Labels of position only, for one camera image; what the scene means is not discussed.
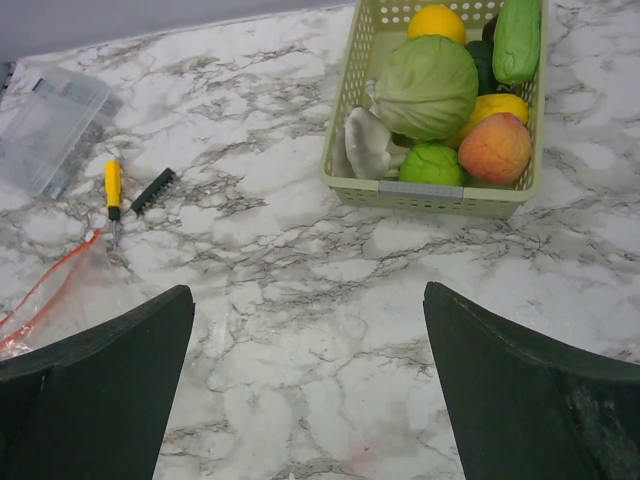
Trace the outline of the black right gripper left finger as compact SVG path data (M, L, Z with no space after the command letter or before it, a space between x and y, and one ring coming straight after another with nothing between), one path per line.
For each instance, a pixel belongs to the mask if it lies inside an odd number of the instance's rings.
M1 363L4 479L150 479L194 323L176 285Z

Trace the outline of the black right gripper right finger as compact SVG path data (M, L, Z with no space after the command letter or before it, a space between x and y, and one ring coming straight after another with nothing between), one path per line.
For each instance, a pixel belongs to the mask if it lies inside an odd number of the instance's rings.
M636 479L639 367L430 282L423 310L468 479Z

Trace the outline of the clear zip bag orange zipper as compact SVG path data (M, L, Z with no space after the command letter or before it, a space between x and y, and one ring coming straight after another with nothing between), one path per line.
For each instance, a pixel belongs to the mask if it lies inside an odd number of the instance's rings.
M50 267L1 320L1 358L7 360L111 320L148 296L111 263L96 230Z

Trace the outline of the peach toy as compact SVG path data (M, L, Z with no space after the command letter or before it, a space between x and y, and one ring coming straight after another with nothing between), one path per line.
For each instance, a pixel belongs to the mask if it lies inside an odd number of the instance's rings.
M458 160L474 178L491 185L515 181L529 163L532 142L521 120L496 113L481 121L462 141Z

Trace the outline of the grey oyster mushroom toy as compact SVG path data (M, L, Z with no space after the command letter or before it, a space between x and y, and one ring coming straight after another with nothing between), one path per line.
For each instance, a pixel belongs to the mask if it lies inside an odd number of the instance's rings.
M409 148L394 143L392 132L371 108L353 105L335 137L331 172L339 178L397 179L409 152Z

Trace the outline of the green cucumber toy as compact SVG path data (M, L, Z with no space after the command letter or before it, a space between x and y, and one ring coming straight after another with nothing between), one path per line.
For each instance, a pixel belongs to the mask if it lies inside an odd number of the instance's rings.
M538 0L508 0L497 17L492 69L506 85L528 82L540 55L541 5Z

